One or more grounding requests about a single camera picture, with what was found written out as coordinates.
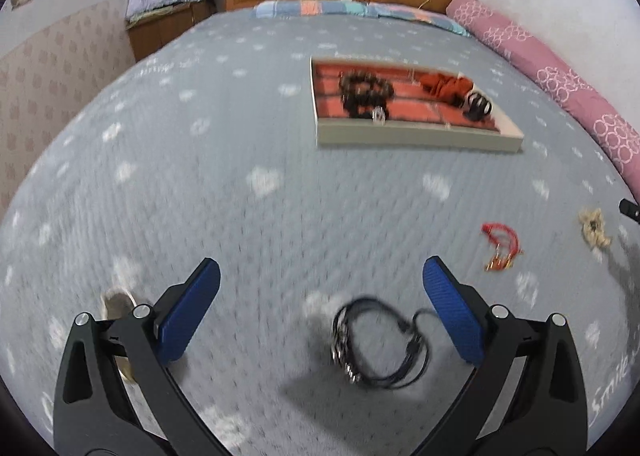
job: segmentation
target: bed sheet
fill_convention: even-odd
[[[462,71],[523,130],[523,150],[318,149],[312,56]],[[568,317],[593,442],[640,375],[640,230],[617,209],[629,197],[587,133],[472,38],[402,20],[219,14],[108,86],[22,184],[0,228],[0,374],[51,441],[73,317],[99,318],[114,286],[154,302],[209,256],[222,286],[172,372],[233,454],[410,454],[470,367],[426,319],[425,377],[363,391],[331,366],[328,327],[362,293],[408,316],[429,307],[420,274],[437,254],[490,304]],[[610,250],[584,243],[585,206],[602,207]],[[480,227],[493,221],[526,254],[488,274]],[[362,349],[390,368],[404,344],[368,321]]]

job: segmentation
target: red string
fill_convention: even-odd
[[[509,268],[511,266],[512,259],[518,254],[522,253],[522,251],[520,250],[520,241],[518,240],[518,235],[516,234],[515,230],[502,223],[485,223],[482,224],[481,230],[486,234],[489,241],[492,242],[496,248],[495,256],[486,266],[486,269],[503,270],[505,268]],[[496,234],[494,234],[494,231],[499,231],[503,234],[506,234],[508,243],[505,243],[505,241],[501,241],[500,238]],[[500,248],[507,245],[509,253],[506,258],[501,258]]]

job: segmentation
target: orange cloth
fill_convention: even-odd
[[[442,73],[425,73],[419,79],[424,89],[434,100],[453,106],[464,103],[466,94],[474,87],[473,81],[466,77],[453,77]]]

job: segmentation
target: metal bolt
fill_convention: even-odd
[[[551,316],[551,320],[554,322],[556,326],[564,326],[566,324],[566,319],[564,318],[564,315],[561,315],[559,313],[553,314]]]
[[[151,306],[148,304],[141,304],[133,309],[133,317],[136,319],[143,319],[151,313]]]
[[[496,304],[491,308],[491,313],[494,314],[494,317],[497,319],[506,319],[509,316],[509,310],[501,304]]]
[[[78,326],[84,326],[85,324],[87,324],[89,322],[89,314],[87,312],[82,312],[79,313],[76,316],[76,324]]]

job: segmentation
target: pink pillow with circle pattern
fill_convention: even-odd
[[[478,0],[453,0],[447,15],[533,80],[600,144],[640,200],[640,135],[567,63],[523,27]]]

